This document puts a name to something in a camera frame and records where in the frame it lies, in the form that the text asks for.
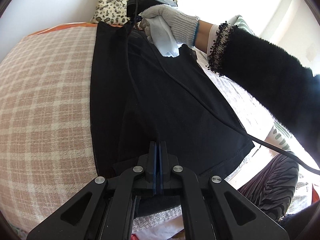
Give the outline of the right forearm black sleeve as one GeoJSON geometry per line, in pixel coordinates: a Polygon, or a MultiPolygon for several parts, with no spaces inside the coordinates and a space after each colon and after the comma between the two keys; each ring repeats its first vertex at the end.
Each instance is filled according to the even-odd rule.
{"type": "Polygon", "coordinates": [[[236,26],[199,21],[208,68],[256,98],[319,163],[319,76],[282,48],[236,26]]]}

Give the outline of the right gloved hand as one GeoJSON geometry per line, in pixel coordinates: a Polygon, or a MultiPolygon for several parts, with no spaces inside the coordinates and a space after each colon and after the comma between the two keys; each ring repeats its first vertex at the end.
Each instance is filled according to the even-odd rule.
{"type": "Polygon", "coordinates": [[[180,12],[175,7],[169,5],[155,5],[144,10],[142,16],[142,27],[145,31],[149,42],[153,42],[151,35],[152,18],[161,16],[170,27],[174,39],[178,44],[186,44],[189,47],[195,46],[197,31],[199,28],[199,18],[197,16],[189,16],[180,12]]]}

